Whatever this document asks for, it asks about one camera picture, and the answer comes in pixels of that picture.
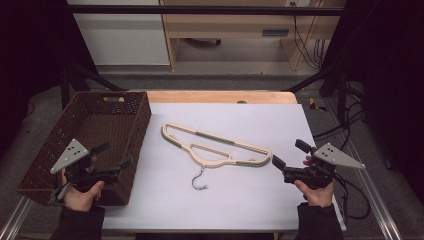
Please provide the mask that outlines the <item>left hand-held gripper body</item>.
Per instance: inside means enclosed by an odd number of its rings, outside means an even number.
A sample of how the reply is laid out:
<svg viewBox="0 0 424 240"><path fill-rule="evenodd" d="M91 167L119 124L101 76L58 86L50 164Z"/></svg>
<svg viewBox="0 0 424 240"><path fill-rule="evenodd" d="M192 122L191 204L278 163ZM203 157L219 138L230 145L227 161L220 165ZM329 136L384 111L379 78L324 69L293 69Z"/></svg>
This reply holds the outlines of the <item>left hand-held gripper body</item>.
<svg viewBox="0 0 424 240"><path fill-rule="evenodd" d="M94 155L78 140L72 139L51 167L50 173L58 174L65 170L67 182L81 192L88 191L98 181L103 181L106 185L118 183L120 166L95 167L92 162Z"/></svg>

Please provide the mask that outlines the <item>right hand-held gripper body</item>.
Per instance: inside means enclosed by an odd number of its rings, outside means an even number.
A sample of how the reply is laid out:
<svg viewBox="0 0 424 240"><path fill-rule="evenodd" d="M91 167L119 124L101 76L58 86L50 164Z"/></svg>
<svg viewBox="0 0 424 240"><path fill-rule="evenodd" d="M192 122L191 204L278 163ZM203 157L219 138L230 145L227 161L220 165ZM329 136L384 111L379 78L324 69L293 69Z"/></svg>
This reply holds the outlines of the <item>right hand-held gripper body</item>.
<svg viewBox="0 0 424 240"><path fill-rule="evenodd" d="M325 188L334 179L337 166L364 169L365 165L345 154L335 146L327 143L317 149L312 147L310 152L312 164L304 168L285 167L284 182L293 184L296 180L305 183L316 190Z"/></svg>

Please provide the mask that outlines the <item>brown woven basket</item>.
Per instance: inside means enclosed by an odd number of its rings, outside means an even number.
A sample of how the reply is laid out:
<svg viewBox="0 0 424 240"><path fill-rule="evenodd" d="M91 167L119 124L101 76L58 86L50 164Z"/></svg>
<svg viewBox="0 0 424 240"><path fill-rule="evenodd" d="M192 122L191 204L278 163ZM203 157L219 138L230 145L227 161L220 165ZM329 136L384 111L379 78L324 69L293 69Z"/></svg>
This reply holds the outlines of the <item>brown woven basket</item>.
<svg viewBox="0 0 424 240"><path fill-rule="evenodd" d="M112 167L127 157L132 163L117 183L107 185L99 203L123 206L129 202L139 153L151 118L145 92L78 92L63 111L17 187L17 192L39 204L50 200L61 178L50 173L71 140L90 149L107 142L95 166Z"/></svg>

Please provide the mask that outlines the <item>person's right hand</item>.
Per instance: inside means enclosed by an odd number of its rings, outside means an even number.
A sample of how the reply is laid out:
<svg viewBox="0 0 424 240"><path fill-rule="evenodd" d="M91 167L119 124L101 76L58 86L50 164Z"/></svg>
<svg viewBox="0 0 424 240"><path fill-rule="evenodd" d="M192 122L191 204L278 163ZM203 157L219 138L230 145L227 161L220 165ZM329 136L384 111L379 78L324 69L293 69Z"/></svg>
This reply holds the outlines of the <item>person's right hand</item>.
<svg viewBox="0 0 424 240"><path fill-rule="evenodd" d="M330 183L325 188L313 190L300 180L294 185L306 196L309 206L329 207L332 204L334 184Z"/></svg>

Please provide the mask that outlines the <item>person's left hand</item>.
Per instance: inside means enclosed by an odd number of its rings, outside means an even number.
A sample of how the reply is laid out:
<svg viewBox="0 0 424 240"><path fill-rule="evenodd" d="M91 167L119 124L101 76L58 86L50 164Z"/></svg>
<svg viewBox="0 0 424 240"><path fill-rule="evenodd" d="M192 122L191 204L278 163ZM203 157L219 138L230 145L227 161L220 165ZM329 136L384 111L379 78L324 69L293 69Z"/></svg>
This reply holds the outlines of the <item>person's left hand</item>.
<svg viewBox="0 0 424 240"><path fill-rule="evenodd" d="M65 207L73 211L89 212L93 202L101 198L104 186L103 181L98 181L87 192L80 192L70 186L63 198Z"/></svg>

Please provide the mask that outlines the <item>yellow and black object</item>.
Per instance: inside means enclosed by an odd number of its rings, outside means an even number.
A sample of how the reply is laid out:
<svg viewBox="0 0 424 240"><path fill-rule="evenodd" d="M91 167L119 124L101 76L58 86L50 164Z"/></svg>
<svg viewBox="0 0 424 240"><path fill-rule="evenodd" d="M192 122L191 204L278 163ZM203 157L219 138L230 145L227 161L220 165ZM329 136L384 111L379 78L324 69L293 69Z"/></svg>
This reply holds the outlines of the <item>yellow and black object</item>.
<svg viewBox="0 0 424 240"><path fill-rule="evenodd" d="M327 112L326 107L320 107L320 106L316 105L314 98L309 98L309 107L312 110L317 110L317 111L320 111L320 112Z"/></svg>

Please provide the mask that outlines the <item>white table mat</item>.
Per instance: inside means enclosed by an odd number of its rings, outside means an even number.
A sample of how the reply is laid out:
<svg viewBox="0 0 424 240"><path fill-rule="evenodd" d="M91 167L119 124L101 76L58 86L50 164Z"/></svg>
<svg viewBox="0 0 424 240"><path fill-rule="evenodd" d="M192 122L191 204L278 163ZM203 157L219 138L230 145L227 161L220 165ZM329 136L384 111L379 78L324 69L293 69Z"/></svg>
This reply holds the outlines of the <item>white table mat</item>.
<svg viewBox="0 0 424 240"><path fill-rule="evenodd" d="M272 164L203 169L167 142L160 128L190 144L215 148L212 159L230 153L252 159L252 151L202 138L208 133L269 149L290 166L305 157L295 142L313 141L299 104L154 103L129 203L110 207L104 226L129 232L279 232L298 226L303 196Z"/></svg>

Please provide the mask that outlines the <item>black metal stand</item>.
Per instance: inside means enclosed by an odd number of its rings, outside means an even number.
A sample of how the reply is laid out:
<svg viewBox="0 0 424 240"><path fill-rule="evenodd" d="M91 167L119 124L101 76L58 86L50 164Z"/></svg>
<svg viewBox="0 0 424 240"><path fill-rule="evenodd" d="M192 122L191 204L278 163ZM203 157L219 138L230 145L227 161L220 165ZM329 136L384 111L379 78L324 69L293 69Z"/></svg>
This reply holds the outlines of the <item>black metal stand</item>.
<svg viewBox="0 0 424 240"><path fill-rule="evenodd" d="M87 79L94 80L111 91L124 91L124 88L107 81L98 73L87 70L80 65L68 65L60 74L62 109L65 109L70 102L70 88L73 88L76 92L90 91L90 87L86 82Z"/></svg>
<svg viewBox="0 0 424 240"><path fill-rule="evenodd" d="M347 80L344 76L344 71L341 68L330 66L323 70L320 70L316 74L308 77L306 80L285 89L285 92L296 93L303 88L323 80L323 83L319 89L319 93L322 97L330 97L335 91L338 91L337 95L337 119L342 125L347 124L345 118L346 112L346 95L347 95Z"/></svg>

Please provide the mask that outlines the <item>dark curtain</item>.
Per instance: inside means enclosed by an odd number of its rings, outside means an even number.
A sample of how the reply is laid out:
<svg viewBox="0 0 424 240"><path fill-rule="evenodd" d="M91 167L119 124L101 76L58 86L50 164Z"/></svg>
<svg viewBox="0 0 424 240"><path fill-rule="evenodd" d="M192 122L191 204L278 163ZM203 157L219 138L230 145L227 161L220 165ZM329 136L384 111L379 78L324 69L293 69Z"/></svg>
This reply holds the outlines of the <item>dark curtain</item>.
<svg viewBox="0 0 424 240"><path fill-rule="evenodd" d="M424 202L424 0L347 0L324 65L363 84L386 153Z"/></svg>
<svg viewBox="0 0 424 240"><path fill-rule="evenodd" d="M0 159L34 95L57 86L61 71L97 71L68 0L0 0Z"/></svg>

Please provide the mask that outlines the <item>white cabinet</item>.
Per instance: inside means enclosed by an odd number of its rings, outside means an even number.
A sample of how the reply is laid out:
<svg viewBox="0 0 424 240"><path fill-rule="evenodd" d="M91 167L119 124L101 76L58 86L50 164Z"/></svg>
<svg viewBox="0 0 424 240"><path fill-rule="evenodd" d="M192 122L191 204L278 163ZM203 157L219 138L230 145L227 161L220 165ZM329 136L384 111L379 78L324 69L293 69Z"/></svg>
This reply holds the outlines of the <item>white cabinet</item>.
<svg viewBox="0 0 424 240"><path fill-rule="evenodd" d="M75 14L96 65L169 65L160 14Z"/></svg>

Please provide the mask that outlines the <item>wooden desk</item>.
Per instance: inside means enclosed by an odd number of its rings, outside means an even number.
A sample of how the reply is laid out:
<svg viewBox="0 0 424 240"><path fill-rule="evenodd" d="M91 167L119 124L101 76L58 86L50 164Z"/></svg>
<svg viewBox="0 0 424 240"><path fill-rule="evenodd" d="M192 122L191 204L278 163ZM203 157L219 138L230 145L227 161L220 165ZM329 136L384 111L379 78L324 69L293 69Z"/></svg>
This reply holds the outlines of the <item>wooden desk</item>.
<svg viewBox="0 0 424 240"><path fill-rule="evenodd" d="M244 6L343 8L347 0L159 0L162 6ZM184 15L163 16L170 39L271 38L281 41L292 70L305 62L312 41L329 41L337 16L287 15Z"/></svg>

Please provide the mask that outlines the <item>black horizontal bar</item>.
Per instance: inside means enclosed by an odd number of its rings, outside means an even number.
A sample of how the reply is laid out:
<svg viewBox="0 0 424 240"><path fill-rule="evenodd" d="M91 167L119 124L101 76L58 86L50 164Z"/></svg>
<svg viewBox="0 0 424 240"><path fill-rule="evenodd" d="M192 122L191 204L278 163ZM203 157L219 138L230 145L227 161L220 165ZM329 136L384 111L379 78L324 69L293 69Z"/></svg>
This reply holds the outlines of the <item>black horizontal bar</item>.
<svg viewBox="0 0 424 240"><path fill-rule="evenodd" d="M345 13L344 8L244 6L69 5L65 9L78 14L342 16Z"/></svg>

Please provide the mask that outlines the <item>aluminium rail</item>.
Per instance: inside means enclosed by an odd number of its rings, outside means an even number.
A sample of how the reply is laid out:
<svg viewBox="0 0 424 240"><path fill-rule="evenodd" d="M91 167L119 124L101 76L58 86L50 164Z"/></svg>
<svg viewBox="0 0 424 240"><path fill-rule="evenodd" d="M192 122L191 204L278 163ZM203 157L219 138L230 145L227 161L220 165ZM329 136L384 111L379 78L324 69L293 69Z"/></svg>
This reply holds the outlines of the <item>aluminium rail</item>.
<svg viewBox="0 0 424 240"><path fill-rule="evenodd" d="M32 200L20 198L11 216L0 229L0 240L15 240L32 206Z"/></svg>
<svg viewBox="0 0 424 240"><path fill-rule="evenodd" d="M334 103L330 98L324 98L324 103L328 107L329 114L331 115L335 124L340 124L341 122L337 117L337 104ZM358 160L362 163L358 151L353 144L353 142L347 137L347 134L341 133L341 138L343 141L346 141L345 150L346 153L351 157ZM401 234L396 226L382 196L380 195L377 186L374 181L371 179L367 169L355 170L357 178L362 186L364 193L366 193L373 211L374 217L385 237L386 240L402 240Z"/></svg>

